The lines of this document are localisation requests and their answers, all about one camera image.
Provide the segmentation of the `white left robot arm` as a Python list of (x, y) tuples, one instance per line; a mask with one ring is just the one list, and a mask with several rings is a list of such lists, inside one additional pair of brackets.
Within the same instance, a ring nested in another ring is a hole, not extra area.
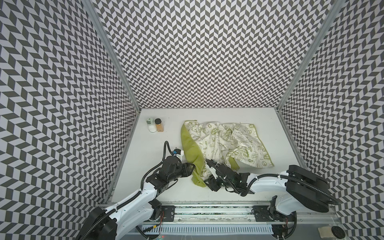
[(171, 151), (164, 143), (162, 160), (148, 170), (141, 179), (140, 187), (132, 194), (105, 209), (93, 209), (83, 222), (77, 240), (120, 240), (136, 229), (146, 240), (157, 236), (147, 235), (140, 228), (143, 222), (162, 222), (164, 212), (157, 197), (168, 190), (178, 179), (192, 175), (196, 166), (182, 163), (180, 149)]

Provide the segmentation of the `green and cream printed jacket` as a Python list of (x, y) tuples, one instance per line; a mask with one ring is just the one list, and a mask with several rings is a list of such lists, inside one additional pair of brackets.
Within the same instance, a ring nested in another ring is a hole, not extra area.
[(257, 169), (274, 166), (253, 124), (185, 121), (181, 142), (187, 162), (195, 166), (192, 182), (202, 188), (213, 175), (206, 160), (234, 171), (240, 169), (238, 162)]

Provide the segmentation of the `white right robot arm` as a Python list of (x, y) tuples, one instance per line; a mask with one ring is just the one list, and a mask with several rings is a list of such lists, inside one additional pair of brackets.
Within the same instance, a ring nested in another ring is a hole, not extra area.
[(301, 209), (327, 213), (329, 206), (341, 202), (329, 189), (328, 181), (297, 165), (279, 174), (237, 173), (225, 164), (206, 161), (211, 176), (205, 180), (210, 190), (217, 192), (225, 188), (229, 193), (241, 197), (261, 192), (279, 192), (266, 207), (257, 207), (253, 213), (271, 221), (282, 221)]

